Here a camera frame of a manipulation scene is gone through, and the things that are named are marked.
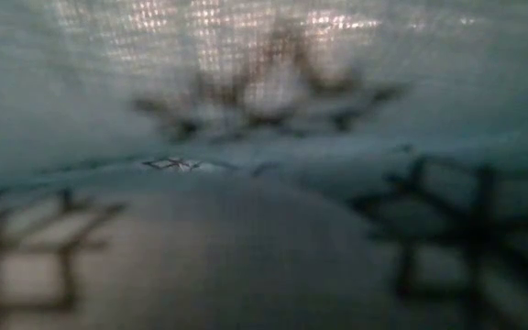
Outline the blue patterned drawstring bag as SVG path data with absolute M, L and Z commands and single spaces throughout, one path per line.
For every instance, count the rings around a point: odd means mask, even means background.
M 528 330 L 528 0 L 0 0 L 0 330 Z

